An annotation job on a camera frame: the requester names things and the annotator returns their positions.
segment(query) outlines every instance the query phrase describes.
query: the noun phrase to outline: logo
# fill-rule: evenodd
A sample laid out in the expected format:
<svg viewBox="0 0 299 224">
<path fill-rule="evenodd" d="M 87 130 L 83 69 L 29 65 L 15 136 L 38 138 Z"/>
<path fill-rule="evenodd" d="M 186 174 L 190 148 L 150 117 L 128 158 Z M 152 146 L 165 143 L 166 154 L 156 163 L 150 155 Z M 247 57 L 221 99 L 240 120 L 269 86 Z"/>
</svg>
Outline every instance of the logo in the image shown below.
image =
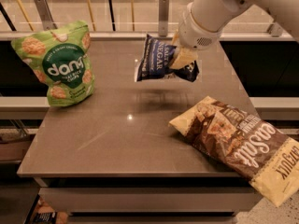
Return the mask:
<svg viewBox="0 0 299 224">
<path fill-rule="evenodd" d="M 60 44 L 50 49 L 43 61 L 48 77 L 74 89 L 82 83 L 85 71 L 84 51 L 74 44 Z"/>
</svg>

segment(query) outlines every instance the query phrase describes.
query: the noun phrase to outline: floor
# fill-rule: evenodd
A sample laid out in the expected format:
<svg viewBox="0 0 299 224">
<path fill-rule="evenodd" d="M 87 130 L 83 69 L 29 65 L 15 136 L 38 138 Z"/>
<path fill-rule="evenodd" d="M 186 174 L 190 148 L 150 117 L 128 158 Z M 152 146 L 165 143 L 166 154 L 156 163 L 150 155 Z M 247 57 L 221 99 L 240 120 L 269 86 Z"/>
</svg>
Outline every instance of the floor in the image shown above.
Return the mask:
<svg viewBox="0 0 299 224">
<path fill-rule="evenodd" d="M 7 11 L 8 16 L 14 23 L 17 31 L 30 31 L 30 27 L 26 19 L 23 17 L 16 0 L 0 0 L 2 5 Z M 35 31 L 41 31 L 43 29 L 41 19 L 38 15 L 36 5 L 33 0 L 22 0 L 25 9 L 27 10 L 29 17 L 35 27 Z M 185 8 L 186 4 L 192 0 L 171 0 L 170 2 L 170 14 L 169 14 L 169 31 L 175 31 L 178 25 L 178 17 L 181 11 Z M 89 15 L 86 0 L 47 0 L 50 12 L 54 21 L 58 26 L 83 19 L 89 23 L 91 31 L 93 30 L 93 24 Z M 111 32 L 111 18 L 109 12 L 108 0 L 91 0 L 95 31 L 99 32 Z M 135 31 L 157 31 L 158 26 L 158 0 L 134 0 L 134 21 L 135 28 L 133 28 L 133 17 L 131 0 L 113 0 L 114 16 L 117 32 L 132 32 Z M 268 15 L 260 10 L 258 7 L 253 7 L 247 11 L 240 18 L 231 21 L 225 28 L 226 32 L 264 32 L 272 19 Z M 0 31 L 10 31 L 6 21 L 3 17 L 0 17 Z M 0 134 L 7 135 L 11 131 L 0 130 Z M 16 185 L 9 185 L 7 182 L 0 182 L 0 200 L 5 200 L 7 196 L 14 195 Z M 35 186 L 29 186 L 32 190 L 36 190 Z M 46 203 L 41 203 L 39 207 L 40 212 L 48 212 L 50 207 L 47 207 Z M 1 218 L 6 218 L 6 210 L 0 205 L 0 222 Z M 262 199 L 250 212 L 242 212 L 237 215 L 239 224 L 299 224 L 299 193 L 294 194 L 287 202 L 285 202 L 280 208 L 275 208 L 273 204 L 266 199 Z"/>
</svg>

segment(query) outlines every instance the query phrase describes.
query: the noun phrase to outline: brown snack bag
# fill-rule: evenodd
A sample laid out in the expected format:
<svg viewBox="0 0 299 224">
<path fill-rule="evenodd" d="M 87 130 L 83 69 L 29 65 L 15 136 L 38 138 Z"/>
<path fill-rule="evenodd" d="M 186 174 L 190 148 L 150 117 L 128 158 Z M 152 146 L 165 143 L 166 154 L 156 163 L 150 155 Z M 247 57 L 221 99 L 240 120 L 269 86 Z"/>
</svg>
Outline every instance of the brown snack bag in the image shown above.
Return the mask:
<svg viewBox="0 0 299 224">
<path fill-rule="evenodd" d="M 299 143 L 270 123 L 206 97 L 169 124 L 245 177 L 276 207 L 299 190 Z"/>
</svg>

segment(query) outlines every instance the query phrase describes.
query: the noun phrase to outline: black rod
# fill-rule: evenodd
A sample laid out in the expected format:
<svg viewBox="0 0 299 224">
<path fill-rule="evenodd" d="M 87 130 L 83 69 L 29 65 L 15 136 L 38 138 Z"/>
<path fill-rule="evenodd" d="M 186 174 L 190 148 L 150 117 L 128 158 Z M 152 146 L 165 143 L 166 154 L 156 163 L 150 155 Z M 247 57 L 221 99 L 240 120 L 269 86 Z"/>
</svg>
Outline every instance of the black rod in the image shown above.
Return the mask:
<svg viewBox="0 0 299 224">
<path fill-rule="evenodd" d="M 8 26 L 10 27 L 11 31 L 17 31 L 15 26 L 13 25 L 11 19 L 9 18 L 6 10 L 3 8 L 2 3 L 0 3 L 0 10 L 2 12 L 3 17 L 6 19 Z"/>
<path fill-rule="evenodd" d="M 112 29 L 113 29 L 113 31 L 115 31 L 115 23 L 114 23 L 112 0 L 109 0 L 109 7 L 110 7 L 111 20 L 112 20 Z"/>
</svg>

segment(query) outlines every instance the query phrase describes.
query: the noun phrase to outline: tiled floor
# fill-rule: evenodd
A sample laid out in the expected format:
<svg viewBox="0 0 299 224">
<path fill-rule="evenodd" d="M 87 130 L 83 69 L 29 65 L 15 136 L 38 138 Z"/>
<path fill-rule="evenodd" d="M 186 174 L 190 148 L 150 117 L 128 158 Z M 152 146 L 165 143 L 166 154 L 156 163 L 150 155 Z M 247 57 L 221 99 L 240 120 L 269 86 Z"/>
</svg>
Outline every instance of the tiled floor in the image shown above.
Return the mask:
<svg viewBox="0 0 299 224">
<path fill-rule="evenodd" d="M 8 16 L 14 22 L 18 31 L 30 31 L 26 20 L 18 8 L 16 0 L 1 0 Z M 42 30 L 42 24 L 37 14 L 33 0 L 22 0 L 29 13 L 36 31 Z M 88 13 L 86 0 L 47 0 L 53 19 L 60 26 L 74 20 L 86 20 L 93 30 Z M 135 1 L 135 30 L 157 31 L 158 0 Z M 192 0 L 171 0 L 169 15 L 169 31 L 174 31 L 178 24 L 178 17 L 185 6 Z M 113 0 L 116 30 L 118 32 L 132 31 L 132 14 L 130 0 Z M 111 32 L 111 18 L 107 0 L 92 0 L 96 31 Z M 225 28 L 227 32 L 252 31 L 263 32 L 272 21 L 268 15 L 257 7 L 230 22 Z M 0 31 L 10 31 L 5 20 L 0 17 Z M 280 208 L 275 208 L 266 199 L 262 199 L 248 213 L 242 212 L 237 216 L 239 224 L 299 224 L 299 194 L 293 195 Z"/>
</svg>

